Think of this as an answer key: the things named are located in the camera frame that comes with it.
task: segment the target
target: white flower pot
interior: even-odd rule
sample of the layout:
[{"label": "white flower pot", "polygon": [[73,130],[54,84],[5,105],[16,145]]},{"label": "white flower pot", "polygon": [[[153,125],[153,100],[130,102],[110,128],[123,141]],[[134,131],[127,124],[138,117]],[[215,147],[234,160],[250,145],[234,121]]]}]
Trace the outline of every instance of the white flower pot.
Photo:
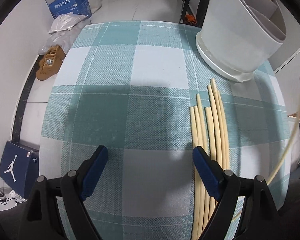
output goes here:
[{"label": "white flower pot", "polygon": [[253,71],[276,52],[285,37],[275,0],[210,0],[196,44],[217,73],[243,82],[252,78]]}]

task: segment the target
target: blue cardboard box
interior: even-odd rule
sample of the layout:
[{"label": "blue cardboard box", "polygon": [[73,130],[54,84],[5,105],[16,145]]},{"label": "blue cardboard box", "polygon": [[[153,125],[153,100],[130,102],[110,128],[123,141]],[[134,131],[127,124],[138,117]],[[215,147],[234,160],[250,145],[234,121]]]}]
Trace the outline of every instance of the blue cardboard box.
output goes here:
[{"label": "blue cardboard box", "polygon": [[27,199],[39,176],[39,151],[7,141],[0,162],[0,177],[21,197]]},{"label": "blue cardboard box", "polygon": [[87,15],[91,17],[88,0],[55,0],[49,4],[49,9],[54,18],[61,14],[73,12],[73,14]]}]

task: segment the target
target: table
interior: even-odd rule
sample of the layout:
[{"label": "table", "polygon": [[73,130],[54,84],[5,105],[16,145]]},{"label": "table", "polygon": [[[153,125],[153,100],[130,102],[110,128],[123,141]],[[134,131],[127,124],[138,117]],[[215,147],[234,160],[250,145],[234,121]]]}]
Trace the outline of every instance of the table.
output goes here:
[{"label": "table", "polygon": [[[268,177],[290,136],[269,62],[244,83],[215,73],[200,57],[197,27],[155,21],[86,26],[52,88],[40,144],[40,174],[77,169],[98,145],[109,161],[85,206],[104,240],[190,239],[194,171],[189,107],[215,78],[228,124],[230,167]],[[285,198],[290,157],[270,185]],[[239,199],[236,212],[242,207]],[[60,214],[70,239],[64,206]],[[229,229],[232,239],[238,220]]]}]

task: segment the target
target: jordan logo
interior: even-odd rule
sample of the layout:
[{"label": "jordan logo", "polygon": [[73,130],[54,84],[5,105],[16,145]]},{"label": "jordan logo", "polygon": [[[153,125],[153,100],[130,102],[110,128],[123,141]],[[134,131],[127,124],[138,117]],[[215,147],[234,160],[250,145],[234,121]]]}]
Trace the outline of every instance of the jordan logo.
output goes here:
[{"label": "jordan logo", "polygon": [[10,165],[8,166],[8,169],[4,172],[4,173],[11,172],[11,175],[13,177],[13,182],[16,182],[16,179],[15,179],[14,174],[13,174],[13,165],[14,165],[14,162],[16,161],[17,156],[18,155],[14,156],[14,160],[11,161]]}]

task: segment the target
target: blue gripper pad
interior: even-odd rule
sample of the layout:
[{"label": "blue gripper pad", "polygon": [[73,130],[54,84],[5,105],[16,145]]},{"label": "blue gripper pad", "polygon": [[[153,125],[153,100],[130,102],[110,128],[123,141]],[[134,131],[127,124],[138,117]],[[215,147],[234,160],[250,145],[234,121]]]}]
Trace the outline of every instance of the blue gripper pad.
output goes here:
[{"label": "blue gripper pad", "polygon": [[82,192],[80,194],[82,201],[85,201],[87,197],[92,195],[107,161],[108,149],[103,147],[82,181]]},{"label": "blue gripper pad", "polygon": [[209,196],[214,197],[216,200],[219,200],[221,197],[221,194],[219,192],[219,179],[218,176],[214,174],[213,168],[210,166],[212,164],[212,161],[205,160],[198,147],[193,149],[192,158]]}]

